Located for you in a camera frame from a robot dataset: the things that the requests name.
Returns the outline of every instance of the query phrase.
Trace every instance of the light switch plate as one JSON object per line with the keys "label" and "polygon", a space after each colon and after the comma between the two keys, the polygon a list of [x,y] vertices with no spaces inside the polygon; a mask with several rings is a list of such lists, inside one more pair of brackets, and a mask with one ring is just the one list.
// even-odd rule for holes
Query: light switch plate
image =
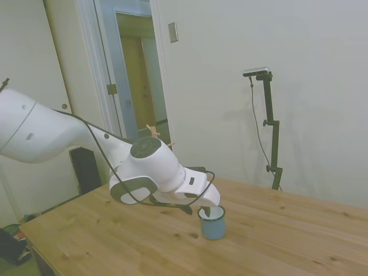
{"label": "light switch plate", "polygon": [[168,33],[170,35],[170,42],[171,43],[179,41],[177,23],[176,22],[170,23],[168,25]]}

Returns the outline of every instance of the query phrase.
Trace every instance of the power cord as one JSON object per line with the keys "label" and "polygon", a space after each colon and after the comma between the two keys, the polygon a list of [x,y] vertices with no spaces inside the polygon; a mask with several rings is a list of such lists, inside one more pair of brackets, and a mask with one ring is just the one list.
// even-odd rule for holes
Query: power cord
{"label": "power cord", "polygon": [[[63,112],[63,111],[59,111],[59,110],[55,110],[61,114],[64,114],[64,115],[68,115],[68,116],[71,116],[73,118],[76,118],[78,119],[79,121],[83,122],[86,126],[87,126],[87,129],[89,130],[89,132],[91,133],[92,135],[92,138],[93,140],[95,141],[97,147],[99,148],[104,160],[106,161],[106,163],[108,164],[109,168],[111,169],[111,171],[113,172],[113,174],[115,175],[115,177],[118,179],[118,181],[122,184],[122,187],[124,188],[125,192],[128,193],[132,199],[134,201],[136,201],[137,203],[140,203],[142,205],[147,205],[147,206],[157,206],[157,207],[163,207],[163,205],[157,205],[157,204],[151,204],[151,203],[147,203],[147,202],[143,202],[143,201],[140,201],[138,200],[137,198],[135,198],[133,196],[133,194],[129,191],[128,187],[126,186],[126,184],[124,183],[124,181],[122,181],[120,179],[120,177],[117,175],[116,171],[114,170],[113,166],[111,165],[109,159],[107,158],[105,152],[103,151],[101,145],[99,144],[95,134],[93,133],[91,127],[89,126],[89,123],[87,121],[85,121],[84,119],[80,118],[79,116],[77,115],[74,115],[74,114],[70,114],[70,113],[66,113],[66,112]],[[199,200],[205,193],[206,191],[209,189],[209,186],[211,186],[214,178],[215,178],[215,174],[211,171],[205,171],[206,174],[212,174],[212,179],[211,181],[208,183],[207,187],[203,190],[203,192],[197,197],[195,198],[192,202],[188,203],[188,204],[173,204],[173,205],[165,205],[164,207],[169,207],[169,208],[182,208],[182,207],[187,207],[187,206],[190,206],[192,205],[193,203],[195,203],[197,200]]]}
{"label": "power cord", "polygon": [[[250,76],[249,77],[249,80],[251,82],[251,90],[252,90],[252,110],[253,110],[253,115],[254,115],[254,121],[255,121],[255,126],[257,128],[257,136],[258,136],[258,141],[259,141],[259,145],[260,145],[260,148],[263,152],[263,155],[265,156],[266,160],[267,160],[267,164],[269,165],[269,167],[271,167],[271,164],[270,164],[270,161],[269,161],[269,158],[267,157],[266,153],[265,153],[265,150],[263,149],[263,145],[262,145],[262,142],[260,141],[260,136],[259,136],[259,128],[258,128],[258,122],[257,122],[257,116],[255,115],[255,110],[254,110],[254,92],[253,92],[253,87],[254,87],[254,84],[253,84],[253,81],[252,81],[252,77]],[[273,176],[275,177],[275,173],[273,171],[270,170],[270,172],[273,174]]]}
{"label": "power cord", "polygon": [[2,82],[2,86],[0,87],[0,92],[7,86],[8,83],[9,83],[9,78],[6,78],[6,80]]}

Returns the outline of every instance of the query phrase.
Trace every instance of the door hinge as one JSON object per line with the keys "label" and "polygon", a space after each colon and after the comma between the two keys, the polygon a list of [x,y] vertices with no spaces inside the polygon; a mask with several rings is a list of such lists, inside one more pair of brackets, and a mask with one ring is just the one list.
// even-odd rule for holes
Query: door hinge
{"label": "door hinge", "polygon": [[108,88],[109,95],[117,94],[116,84],[106,85],[106,87]]}

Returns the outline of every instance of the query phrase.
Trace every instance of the black speaker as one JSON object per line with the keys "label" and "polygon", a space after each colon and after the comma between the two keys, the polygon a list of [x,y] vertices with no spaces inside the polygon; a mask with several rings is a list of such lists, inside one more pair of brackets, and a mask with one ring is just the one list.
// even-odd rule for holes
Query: black speaker
{"label": "black speaker", "polygon": [[93,151],[85,148],[75,148],[70,150],[69,154],[79,182],[80,193],[86,194],[101,187],[101,177],[98,173]]}

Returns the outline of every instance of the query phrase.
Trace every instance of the black cable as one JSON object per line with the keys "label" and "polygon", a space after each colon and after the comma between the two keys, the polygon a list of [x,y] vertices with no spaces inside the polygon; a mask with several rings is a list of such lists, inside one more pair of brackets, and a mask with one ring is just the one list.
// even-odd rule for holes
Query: black cable
{"label": "black cable", "polygon": [[[255,115],[255,110],[254,110],[254,93],[253,93],[253,87],[254,87],[254,84],[252,82],[252,77],[250,76],[249,77],[249,80],[251,82],[251,89],[252,89],[252,110],[253,110],[253,115],[254,115],[254,120],[255,120],[255,127],[257,128],[257,136],[258,136],[258,141],[259,141],[259,145],[260,145],[260,148],[263,152],[263,155],[265,156],[266,160],[267,160],[267,164],[269,165],[269,167],[271,167],[271,164],[270,164],[270,161],[269,161],[269,158],[267,157],[266,153],[265,153],[265,150],[263,149],[263,145],[262,145],[262,142],[260,141],[260,136],[259,136],[259,128],[258,128],[258,122],[257,122],[257,116]],[[273,174],[273,176],[275,177],[275,173],[273,171],[270,170],[270,172]]]}
{"label": "black cable", "polygon": [[9,78],[6,78],[6,80],[2,82],[2,86],[0,87],[0,92],[7,86],[8,82],[9,82]]}
{"label": "black cable", "polygon": [[[94,141],[95,141],[95,143],[96,143],[96,145],[97,145],[98,149],[100,150],[100,152],[101,152],[101,154],[102,154],[102,156],[103,156],[104,160],[105,160],[105,161],[106,161],[106,163],[108,164],[109,168],[111,169],[111,171],[113,172],[113,174],[115,175],[115,177],[118,179],[118,181],[122,184],[122,186],[123,186],[123,188],[124,188],[125,192],[126,192],[126,193],[128,193],[128,194],[132,197],[132,199],[133,199],[134,201],[136,201],[137,203],[140,203],[140,204],[142,204],[142,205],[162,207],[162,205],[150,204],[150,203],[146,203],[146,202],[140,201],[140,200],[138,200],[137,198],[135,198],[135,197],[133,196],[133,194],[129,191],[129,189],[128,189],[128,187],[126,186],[126,184],[125,184],[125,183],[120,179],[120,177],[119,177],[119,176],[117,175],[117,173],[115,172],[114,168],[112,167],[112,165],[111,165],[111,163],[110,163],[109,159],[107,158],[107,156],[106,156],[105,152],[103,151],[103,149],[102,149],[101,145],[99,144],[99,142],[98,142],[98,140],[97,140],[97,138],[96,138],[95,134],[93,133],[93,131],[92,131],[92,129],[90,128],[89,123],[88,123],[87,121],[85,121],[84,119],[82,119],[82,118],[80,118],[79,116],[74,115],[74,114],[66,113],[66,112],[59,111],[59,110],[55,110],[55,111],[57,111],[57,112],[59,112],[59,113],[61,113],[61,114],[65,114],[65,115],[71,116],[71,117],[73,117],[73,118],[76,118],[76,119],[78,119],[79,121],[83,122],[83,123],[87,126],[87,129],[90,131],[90,133],[91,133],[91,135],[92,135],[92,138],[94,139]],[[211,171],[205,171],[205,173],[212,174],[212,179],[211,179],[211,181],[208,183],[207,187],[203,190],[203,192],[202,192],[202,193],[201,193],[201,194],[200,194],[196,199],[194,199],[192,202],[190,202],[190,203],[188,203],[188,204],[173,204],[173,205],[166,205],[166,206],[164,206],[164,207],[169,207],[169,208],[181,208],[181,207],[183,207],[183,206],[190,206],[190,205],[192,205],[193,203],[195,203],[197,200],[199,200],[199,199],[200,199],[200,198],[201,198],[201,197],[206,193],[206,191],[209,189],[209,186],[212,184],[212,182],[213,182],[213,180],[214,180],[214,178],[215,178],[215,174],[214,174],[213,172],[211,172]]]}
{"label": "black cable", "polygon": [[121,126],[120,126],[120,119],[119,119],[119,115],[117,114],[117,107],[116,107],[115,96],[114,95],[112,95],[112,96],[113,96],[113,102],[114,102],[114,107],[115,107],[115,112],[116,112],[117,124],[119,126],[120,136],[122,137]]}

